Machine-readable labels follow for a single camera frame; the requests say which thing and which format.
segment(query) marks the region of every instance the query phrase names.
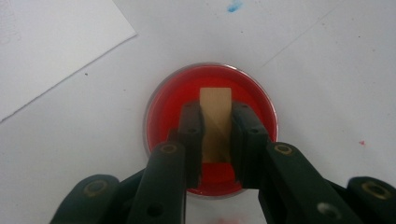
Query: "wooden block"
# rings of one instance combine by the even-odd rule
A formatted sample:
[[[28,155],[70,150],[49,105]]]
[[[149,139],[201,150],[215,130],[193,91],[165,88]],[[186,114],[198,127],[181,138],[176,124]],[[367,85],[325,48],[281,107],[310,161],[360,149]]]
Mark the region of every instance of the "wooden block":
[[[205,120],[203,162],[230,162],[232,93],[230,88],[201,88]]]

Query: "paper sheet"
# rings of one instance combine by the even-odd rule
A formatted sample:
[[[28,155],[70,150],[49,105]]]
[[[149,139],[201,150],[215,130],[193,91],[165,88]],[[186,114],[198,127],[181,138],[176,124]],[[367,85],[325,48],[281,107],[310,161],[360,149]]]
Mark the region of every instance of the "paper sheet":
[[[111,0],[0,0],[0,121],[135,34]]]

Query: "blue stain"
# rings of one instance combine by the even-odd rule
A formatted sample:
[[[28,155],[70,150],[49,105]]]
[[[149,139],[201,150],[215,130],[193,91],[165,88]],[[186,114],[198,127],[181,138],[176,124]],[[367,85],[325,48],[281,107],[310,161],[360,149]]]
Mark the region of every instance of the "blue stain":
[[[233,2],[227,7],[229,12],[235,12],[239,8],[241,8],[242,2],[240,0],[233,0]]]

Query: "white table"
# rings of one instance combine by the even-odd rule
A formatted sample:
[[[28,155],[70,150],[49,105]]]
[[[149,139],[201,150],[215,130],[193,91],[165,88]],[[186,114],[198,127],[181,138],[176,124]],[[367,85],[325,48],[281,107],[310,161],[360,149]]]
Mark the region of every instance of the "white table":
[[[191,63],[227,63],[272,98],[279,141],[345,186],[369,175],[396,186],[396,3],[369,0],[127,1],[138,36],[0,124],[1,223],[46,223],[81,179],[123,180],[148,161],[150,95]],[[265,223],[257,190],[189,196],[187,223]]]

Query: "bolt hole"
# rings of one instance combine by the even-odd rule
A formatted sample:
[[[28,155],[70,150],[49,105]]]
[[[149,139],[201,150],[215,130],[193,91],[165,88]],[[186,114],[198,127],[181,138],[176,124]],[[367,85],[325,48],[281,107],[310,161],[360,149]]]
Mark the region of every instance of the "bolt hole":
[[[341,218],[340,211],[332,204],[318,203],[317,209],[325,217],[329,217],[334,220]]]
[[[107,182],[105,180],[94,180],[85,186],[83,192],[88,197],[95,197],[106,191]]]
[[[152,203],[148,206],[147,211],[150,217],[160,217],[163,214],[163,205],[160,203]]]
[[[290,155],[293,152],[293,149],[290,147],[287,147],[285,145],[276,145],[275,150],[284,154],[284,155]]]
[[[174,153],[177,151],[177,147],[174,145],[166,145],[161,147],[161,151],[164,153]]]
[[[373,181],[367,181],[361,185],[361,187],[377,199],[387,200],[392,197],[392,194],[381,185],[376,184]]]

